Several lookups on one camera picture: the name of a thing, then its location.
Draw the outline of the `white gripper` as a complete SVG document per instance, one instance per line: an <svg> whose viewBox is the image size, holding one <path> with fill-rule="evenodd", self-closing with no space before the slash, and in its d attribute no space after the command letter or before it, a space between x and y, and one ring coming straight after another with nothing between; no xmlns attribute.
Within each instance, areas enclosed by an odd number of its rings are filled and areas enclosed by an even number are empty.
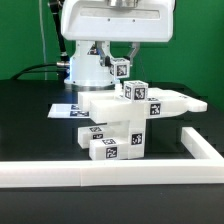
<svg viewBox="0 0 224 224"><path fill-rule="evenodd" d="M136 7L112 7L108 0L65 0L61 33L67 40L96 41L100 65L110 67L109 45L133 42L126 58L133 65L139 42L168 42L173 35L175 0L138 0Z"/></svg>

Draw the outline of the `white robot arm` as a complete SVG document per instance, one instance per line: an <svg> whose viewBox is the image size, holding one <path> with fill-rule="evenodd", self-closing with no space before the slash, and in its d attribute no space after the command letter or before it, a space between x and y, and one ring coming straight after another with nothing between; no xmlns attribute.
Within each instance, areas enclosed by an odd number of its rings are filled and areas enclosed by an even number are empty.
<svg viewBox="0 0 224 224"><path fill-rule="evenodd" d="M61 33L76 43L69 87L103 89L130 75L142 42L173 35L175 0L65 0Z"/></svg>

